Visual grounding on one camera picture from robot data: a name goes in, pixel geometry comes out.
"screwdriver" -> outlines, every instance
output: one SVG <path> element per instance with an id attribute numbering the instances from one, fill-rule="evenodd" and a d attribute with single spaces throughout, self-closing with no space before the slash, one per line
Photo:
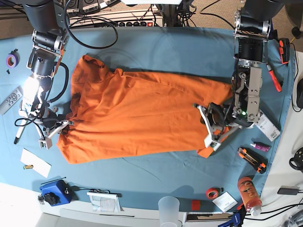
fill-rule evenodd
<path id="1" fill-rule="evenodd" d="M 274 71 L 272 70 L 272 68 L 270 67 L 270 65 L 268 63 L 266 64 L 266 66 L 267 66 L 268 72 L 271 76 L 271 79 L 274 82 L 274 85 L 275 85 L 275 88 L 276 88 L 277 92 L 281 92 L 282 88 L 281 88 L 281 85 L 280 85 L 279 81 L 277 80 L 277 78 L 274 74 Z"/>

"bottle cap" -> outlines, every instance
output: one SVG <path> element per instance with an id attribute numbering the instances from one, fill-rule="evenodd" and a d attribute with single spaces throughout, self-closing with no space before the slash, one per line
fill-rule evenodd
<path id="1" fill-rule="evenodd" d="M 252 216 L 258 216 L 262 212 L 261 206 L 254 206 L 250 209 L 250 214 Z"/>

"black mouse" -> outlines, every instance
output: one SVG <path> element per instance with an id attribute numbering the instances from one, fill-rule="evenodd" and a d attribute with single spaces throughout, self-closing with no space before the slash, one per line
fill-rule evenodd
<path id="1" fill-rule="evenodd" d="M 303 109 L 303 79 L 297 85 L 297 106 Z"/>

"blue box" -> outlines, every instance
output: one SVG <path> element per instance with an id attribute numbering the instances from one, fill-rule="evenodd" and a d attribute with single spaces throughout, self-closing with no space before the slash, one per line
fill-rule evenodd
<path id="1" fill-rule="evenodd" d="M 52 207 L 54 207 L 71 202 L 71 193 L 70 192 L 68 194 L 65 193 L 67 188 L 68 186 L 64 182 L 64 180 L 59 180 L 41 186 L 40 191 L 43 197 L 45 197 L 45 194 L 47 193 L 55 194 L 55 199 L 57 204 L 51 205 Z"/>

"blue clamp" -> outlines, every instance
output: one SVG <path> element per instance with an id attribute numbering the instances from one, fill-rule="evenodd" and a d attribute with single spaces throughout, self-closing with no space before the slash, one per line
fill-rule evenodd
<path id="1" fill-rule="evenodd" d="M 240 213 L 235 213 L 232 216 L 232 219 L 228 222 L 225 222 L 221 225 L 218 225 L 218 227 L 230 227 L 230 226 L 238 226 L 241 223 L 241 216 Z"/>

